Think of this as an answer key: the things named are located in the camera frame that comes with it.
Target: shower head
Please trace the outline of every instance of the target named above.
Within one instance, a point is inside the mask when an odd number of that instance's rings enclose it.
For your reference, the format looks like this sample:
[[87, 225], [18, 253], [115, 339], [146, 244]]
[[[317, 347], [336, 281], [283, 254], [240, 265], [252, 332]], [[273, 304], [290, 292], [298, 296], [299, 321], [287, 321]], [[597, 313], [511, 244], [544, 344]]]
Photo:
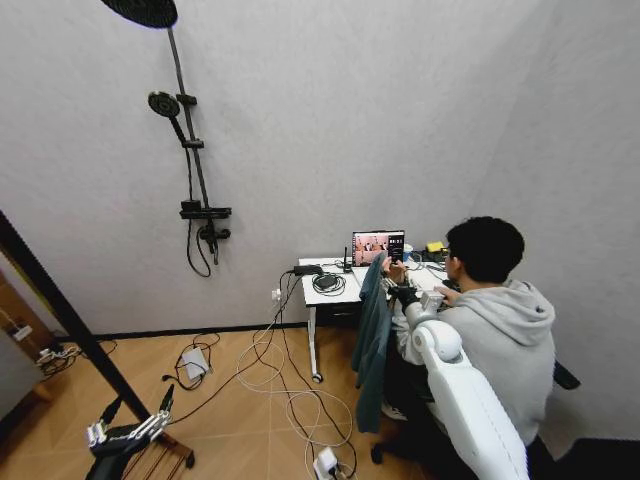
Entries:
[[165, 92], [151, 92], [149, 94], [149, 106], [158, 115], [167, 118], [175, 118], [180, 113], [178, 101]]
[[102, 0], [102, 3], [144, 27], [169, 28], [178, 20], [173, 0]]
[[151, 92], [149, 94], [149, 106], [151, 107], [151, 110], [156, 112], [158, 115], [171, 120], [171, 125], [173, 126], [173, 129], [178, 136], [178, 140], [180, 140], [183, 147], [186, 148], [191, 146], [191, 142], [187, 142], [184, 132], [176, 118], [180, 113], [180, 104], [175, 98], [165, 92]]

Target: black glove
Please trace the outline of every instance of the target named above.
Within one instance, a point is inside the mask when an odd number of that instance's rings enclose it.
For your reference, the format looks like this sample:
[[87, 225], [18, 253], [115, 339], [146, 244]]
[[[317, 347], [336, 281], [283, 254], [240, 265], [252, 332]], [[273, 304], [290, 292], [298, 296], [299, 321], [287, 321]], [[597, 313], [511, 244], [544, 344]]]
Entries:
[[397, 287], [389, 288], [391, 296], [397, 298], [402, 304], [402, 313], [404, 313], [409, 305], [420, 301], [418, 297], [416, 297], [416, 292], [417, 290], [414, 287], [407, 285], [398, 285]]

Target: robotic hand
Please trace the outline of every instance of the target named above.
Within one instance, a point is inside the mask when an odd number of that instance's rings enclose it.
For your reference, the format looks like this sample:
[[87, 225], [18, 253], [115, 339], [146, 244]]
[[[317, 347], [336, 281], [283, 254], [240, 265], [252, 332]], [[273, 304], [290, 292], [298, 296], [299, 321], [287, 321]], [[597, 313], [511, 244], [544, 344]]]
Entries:
[[122, 478], [129, 460], [153, 442], [171, 421], [173, 385], [160, 404], [160, 411], [144, 422], [107, 429], [115, 417], [122, 400], [116, 398], [102, 413], [100, 420], [87, 428], [87, 441], [91, 453], [96, 457], [87, 480], [112, 480]]

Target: gray hoodie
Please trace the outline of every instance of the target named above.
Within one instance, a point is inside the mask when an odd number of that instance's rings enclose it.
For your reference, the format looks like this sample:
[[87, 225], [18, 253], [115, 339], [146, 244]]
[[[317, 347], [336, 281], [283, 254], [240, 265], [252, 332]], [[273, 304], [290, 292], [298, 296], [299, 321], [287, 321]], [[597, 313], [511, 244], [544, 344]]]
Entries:
[[[553, 385], [554, 319], [549, 301], [518, 280], [465, 292], [440, 314], [460, 333], [469, 360], [487, 377], [525, 445], [538, 433]], [[394, 324], [400, 354], [421, 363], [401, 319]]]

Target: wooden floor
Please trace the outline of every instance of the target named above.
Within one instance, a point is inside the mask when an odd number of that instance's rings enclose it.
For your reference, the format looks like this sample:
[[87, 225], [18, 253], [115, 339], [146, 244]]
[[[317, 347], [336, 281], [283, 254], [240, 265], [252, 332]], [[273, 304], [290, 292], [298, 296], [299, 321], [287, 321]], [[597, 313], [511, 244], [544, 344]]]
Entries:
[[[179, 418], [208, 398], [236, 370], [238, 355], [249, 345], [253, 332], [221, 334], [221, 341], [213, 348], [213, 375], [193, 392], [176, 389], [172, 415]], [[300, 372], [310, 378], [306, 330], [286, 330], [293, 359]], [[168, 383], [163, 374], [173, 373], [173, 364], [192, 336], [154, 337], [119, 340], [111, 358], [125, 375], [150, 411], [157, 411]], [[274, 344], [283, 346], [282, 331], [275, 332]], [[320, 371], [324, 382], [320, 389], [341, 398], [353, 412], [358, 399], [354, 388], [355, 374], [350, 357], [355, 344], [355, 332], [336, 328], [319, 328]], [[282, 363], [280, 352], [271, 347], [265, 360]], [[249, 355], [247, 362], [255, 359]], [[246, 372], [246, 378], [260, 383], [273, 375], [267, 367], [256, 364]], [[285, 362], [283, 375], [288, 389], [303, 389], [293, 367]], [[46, 382], [54, 400], [50, 404], [35, 403], [26, 410], [22, 422], [0, 446], [0, 478], [2, 479], [82, 479], [91, 463], [84, 438], [87, 425], [95, 421], [108, 402], [115, 397], [109, 385], [92, 364], [78, 358], [75, 365]], [[285, 414], [286, 396], [269, 393], [282, 389], [279, 378], [260, 387], [267, 393], [246, 389], [232, 380], [220, 394], [193, 416], [168, 427], [167, 432], [193, 448], [196, 465], [192, 470], [183, 466], [174, 478], [183, 479], [304, 479], [305, 441], [292, 429]], [[294, 401], [303, 424], [312, 425], [316, 418], [316, 404], [303, 396]], [[337, 402], [327, 401], [327, 408], [339, 427], [347, 431], [349, 414]], [[123, 406], [113, 425], [132, 423], [131, 413]], [[335, 443], [340, 437], [326, 415], [320, 418], [314, 438]], [[354, 425], [351, 441], [357, 451], [357, 476], [360, 480], [428, 478], [413, 462], [385, 456], [383, 465], [371, 462], [369, 450], [381, 438], [392, 437], [397, 426], [384, 418], [380, 435], [361, 434]], [[353, 454], [346, 446], [334, 449], [338, 459], [353, 466]], [[148, 452], [140, 462], [152, 462], [155, 451]], [[167, 478], [162, 475], [153, 478]]]

